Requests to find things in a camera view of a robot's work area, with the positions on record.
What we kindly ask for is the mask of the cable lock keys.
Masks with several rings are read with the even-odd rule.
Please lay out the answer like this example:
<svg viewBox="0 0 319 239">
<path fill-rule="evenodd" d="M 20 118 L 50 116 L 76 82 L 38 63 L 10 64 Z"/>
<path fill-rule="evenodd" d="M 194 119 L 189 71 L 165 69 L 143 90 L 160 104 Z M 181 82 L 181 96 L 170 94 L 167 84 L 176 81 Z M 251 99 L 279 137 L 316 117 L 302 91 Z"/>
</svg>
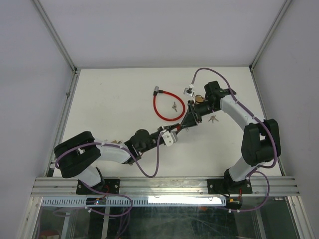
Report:
<svg viewBox="0 0 319 239">
<path fill-rule="evenodd" d="M 176 102 L 173 102 L 172 108 L 175 110 L 175 112 L 177 112 L 177 105 L 176 105 Z"/>
</svg>

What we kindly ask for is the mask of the large padlock keys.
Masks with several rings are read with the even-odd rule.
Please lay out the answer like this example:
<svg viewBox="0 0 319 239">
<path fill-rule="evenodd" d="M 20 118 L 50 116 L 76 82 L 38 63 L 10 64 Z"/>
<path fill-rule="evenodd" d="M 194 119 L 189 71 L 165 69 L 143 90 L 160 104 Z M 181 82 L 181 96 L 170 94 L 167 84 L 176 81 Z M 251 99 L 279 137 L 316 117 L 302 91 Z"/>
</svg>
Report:
<svg viewBox="0 0 319 239">
<path fill-rule="evenodd" d="M 211 121 L 212 123 L 214 123 L 215 121 L 216 121 L 216 122 L 219 122 L 219 120 L 216 118 L 216 115 L 212 115 L 212 116 L 209 118 L 209 121 Z"/>
</svg>

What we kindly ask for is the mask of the large brass padlock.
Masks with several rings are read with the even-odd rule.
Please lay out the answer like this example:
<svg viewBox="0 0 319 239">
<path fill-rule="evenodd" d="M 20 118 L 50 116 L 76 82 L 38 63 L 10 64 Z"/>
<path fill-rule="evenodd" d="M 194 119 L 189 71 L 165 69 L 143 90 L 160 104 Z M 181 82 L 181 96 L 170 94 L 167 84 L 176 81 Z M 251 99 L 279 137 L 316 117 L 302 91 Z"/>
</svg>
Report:
<svg viewBox="0 0 319 239">
<path fill-rule="evenodd" d="M 195 103 L 196 104 L 200 104 L 200 103 L 203 103 L 203 102 L 205 102 L 205 98 L 204 97 L 202 97 L 201 95 L 196 95 L 195 96 Z"/>
</svg>

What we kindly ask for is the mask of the red cable lock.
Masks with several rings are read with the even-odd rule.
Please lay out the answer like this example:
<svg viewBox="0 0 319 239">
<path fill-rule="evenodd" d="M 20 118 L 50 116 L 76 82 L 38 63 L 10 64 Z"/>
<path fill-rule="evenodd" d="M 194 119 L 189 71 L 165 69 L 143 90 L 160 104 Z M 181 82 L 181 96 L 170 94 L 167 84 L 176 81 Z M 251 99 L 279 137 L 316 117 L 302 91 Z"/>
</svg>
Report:
<svg viewBox="0 0 319 239">
<path fill-rule="evenodd" d="M 167 101 L 166 105 L 160 105 L 158 109 L 157 98 L 158 95 L 172 98 L 171 101 Z M 173 102 L 176 102 L 177 112 L 172 108 Z M 178 95 L 162 90 L 159 86 L 155 86 L 153 90 L 153 110 L 155 114 L 164 121 L 176 122 L 182 119 L 186 113 L 186 104 L 184 100 Z"/>
</svg>

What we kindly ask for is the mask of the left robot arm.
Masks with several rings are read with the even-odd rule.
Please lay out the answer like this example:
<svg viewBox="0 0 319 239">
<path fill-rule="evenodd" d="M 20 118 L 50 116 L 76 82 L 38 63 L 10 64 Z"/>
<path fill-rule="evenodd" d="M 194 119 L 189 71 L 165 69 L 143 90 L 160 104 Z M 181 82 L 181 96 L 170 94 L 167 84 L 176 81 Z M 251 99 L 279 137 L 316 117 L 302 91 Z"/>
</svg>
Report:
<svg viewBox="0 0 319 239">
<path fill-rule="evenodd" d="M 84 131 L 54 148 L 55 167 L 63 178 L 77 178 L 87 184 L 93 193 L 104 189 L 104 180 L 98 168 L 92 166 L 97 160 L 111 161 L 119 164 L 134 164 L 142 155 L 160 145 L 171 146 L 177 142 L 179 124 L 161 126 L 150 134 L 139 129 L 123 143 L 101 142 L 90 131 Z"/>
</svg>

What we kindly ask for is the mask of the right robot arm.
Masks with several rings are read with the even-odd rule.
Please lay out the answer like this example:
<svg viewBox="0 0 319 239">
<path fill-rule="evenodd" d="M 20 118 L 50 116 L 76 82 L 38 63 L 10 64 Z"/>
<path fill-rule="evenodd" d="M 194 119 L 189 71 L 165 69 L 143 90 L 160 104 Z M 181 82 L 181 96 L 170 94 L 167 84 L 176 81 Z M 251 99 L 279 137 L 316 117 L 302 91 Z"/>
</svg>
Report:
<svg viewBox="0 0 319 239">
<path fill-rule="evenodd" d="M 202 122 L 202 117 L 213 112 L 227 113 L 243 130 L 240 159 L 224 172 L 220 182 L 213 183 L 219 193 L 234 193 L 259 167 L 266 162 L 276 163 L 281 155 L 279 125 L 274 119 L 258 119 L 233 99 L 229 89 L 222 89 L 217 81 L 204 86 L 205 98 L 202 103 L 187 103 L 187 112 L 180 129 L 189 128 Z"/>
</svg>

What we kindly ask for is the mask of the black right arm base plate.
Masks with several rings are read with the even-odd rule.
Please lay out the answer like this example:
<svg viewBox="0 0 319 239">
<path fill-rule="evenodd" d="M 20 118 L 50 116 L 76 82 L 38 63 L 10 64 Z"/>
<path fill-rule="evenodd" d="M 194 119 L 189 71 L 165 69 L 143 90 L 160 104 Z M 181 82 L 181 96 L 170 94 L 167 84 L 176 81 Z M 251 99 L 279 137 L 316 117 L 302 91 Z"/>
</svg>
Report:
<svg viewBox="0 0 319 239">
<path fill-rule="evenodd" d="M 252 194 L 252 186 L 249 180 L 240 182 L 226 181 L 224 178 L 207 179 L 209 194 L 231 195 L 231 194 Z"/>
</svg>

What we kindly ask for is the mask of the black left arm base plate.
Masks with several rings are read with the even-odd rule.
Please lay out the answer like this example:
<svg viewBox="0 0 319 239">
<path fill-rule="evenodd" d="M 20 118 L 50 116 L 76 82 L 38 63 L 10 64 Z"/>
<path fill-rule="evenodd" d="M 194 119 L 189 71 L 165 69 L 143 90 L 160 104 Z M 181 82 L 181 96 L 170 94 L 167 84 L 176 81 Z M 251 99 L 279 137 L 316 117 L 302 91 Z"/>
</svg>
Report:
<svg viewBox="0 0 319 239">
<path fill-rule="evenodd" d="M 103 192 L 103 193 L 111 193 L 118 194 L 120 189 L 120 179 L 111 179 L 104 178 L 104 181 L 97 184 L 96 186 L 92 186 L 92 189 Z M 97 195 L 95 191 L 88 189 L 82 182 L 78 180 L 78 185 L 76 189 L 77 195 Z"/>
</svg>

